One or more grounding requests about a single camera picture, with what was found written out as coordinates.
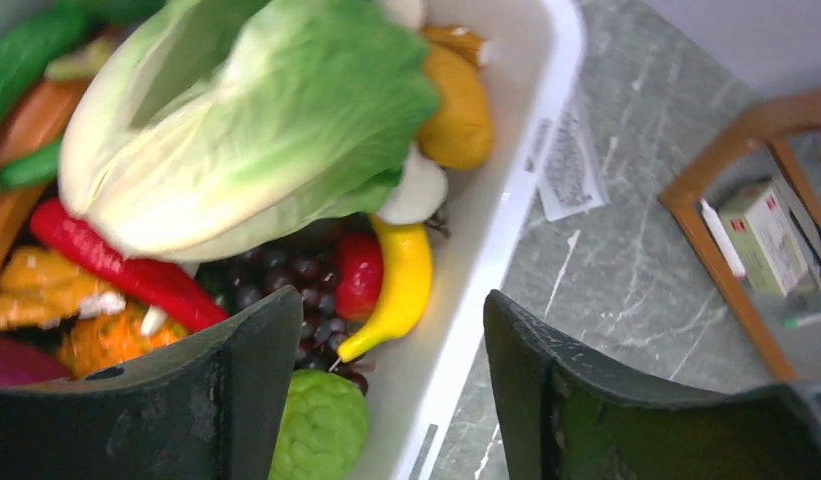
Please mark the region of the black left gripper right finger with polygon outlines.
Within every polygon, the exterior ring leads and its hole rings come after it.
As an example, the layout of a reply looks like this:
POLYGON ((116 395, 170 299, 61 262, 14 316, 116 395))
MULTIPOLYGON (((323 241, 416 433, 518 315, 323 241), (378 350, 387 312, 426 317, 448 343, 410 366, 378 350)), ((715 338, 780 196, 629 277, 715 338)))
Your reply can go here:
POLYGON ((737 394, 623 364, 500 291, 484 337, 513 479, 821 479, 821 382, 737 394))

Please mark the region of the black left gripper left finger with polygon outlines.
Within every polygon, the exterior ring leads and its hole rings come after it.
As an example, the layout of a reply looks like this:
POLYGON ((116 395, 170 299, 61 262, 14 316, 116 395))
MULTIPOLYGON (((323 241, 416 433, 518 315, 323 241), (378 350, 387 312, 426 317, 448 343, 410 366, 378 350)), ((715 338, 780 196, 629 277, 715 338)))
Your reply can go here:
POLYGON ((265 479, 300 338, 285 287, 83 379, 0 387, 0 479, 265 479))

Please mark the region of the red chili pepper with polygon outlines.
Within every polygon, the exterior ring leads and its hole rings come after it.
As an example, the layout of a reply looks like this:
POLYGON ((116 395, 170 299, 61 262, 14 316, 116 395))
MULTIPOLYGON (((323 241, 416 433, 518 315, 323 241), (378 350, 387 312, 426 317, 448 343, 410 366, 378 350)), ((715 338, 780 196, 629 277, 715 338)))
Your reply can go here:
POLYGON ((152 259, 126 259, 84 221, 71 217, 57 199, 40 204, 30 230, 45 246, 150 307, 163 310, 192 332, 228 318, 211 296, 179 266, 152 259))

